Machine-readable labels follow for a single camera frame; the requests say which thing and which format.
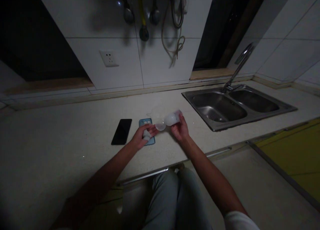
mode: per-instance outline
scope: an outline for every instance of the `person's left hand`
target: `person's left hand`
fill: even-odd
[[[154,137],[159,133],[159,131],[156,129],[155,125],[151,124],[145,124],[140,126],[134,136],[132,137],[131,141],[128,143],[132,145],[133,148],[136,148],[137,150],[140,150],[148,141],[143,139],[143,131],[148,130],[148,132],[151,134],[151,137]]]

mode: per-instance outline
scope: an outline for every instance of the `electrical outlet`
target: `electrical outlet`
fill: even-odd
[[[115,55],[114,55],[114,52],[112,50],[99,50],[99,52],[100,52],[101,58],[102,58],[102,60],[104,62],[104,65],[106,67],[119,66],[116,63]]]

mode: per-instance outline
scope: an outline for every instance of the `stainless steel sink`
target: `stainless steel sink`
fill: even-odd
[[[202,117],[212,131],[258,121],[267,117],[297,110],[246,85],[184,92],[182,95]]]

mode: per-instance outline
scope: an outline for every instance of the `white countertop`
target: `white countertop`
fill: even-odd
[[[212,88],[206,86],[24,110],[2,119],[0,194],[9,222],[26,229],[48,227],[66,197],[120,150],[121,146],[110,144],[121,118],[132,119],[130,140],[140,119],[180,109],[191,137],[208,153],[320,116],[319,97],[293,88],[274,90],[254,81],[241,84],[298,110],[212,132],[181,95]],[[155,140],[134,156],[119,180],[187,159],[168,132],[161,132]]]

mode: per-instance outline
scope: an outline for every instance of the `chrome faucet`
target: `chrome faucet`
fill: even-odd
[[[243,67],[243,65],[246,63],[246,61],[248,60],[248,58],[250,57],[252,51],[254,49],[253,46],[253,42],[250,43],[245,50],[240,54],[240,56],[237,58],[237,60],[235,61],[235,64],[239,64],[240,65],[237,67],[236,71],[233,73],[233,75],[231,76],[231,78],[229,79],[229,81],[223,86],[222,89],[222,93],[225,93],[227,90],[228,91],[233,91],[235,89],[231,88],[231,84],[232,81],[234,80],[234,78],[237,76],[237,74],[239,73],[239,71],[241,70],[241,68]]]

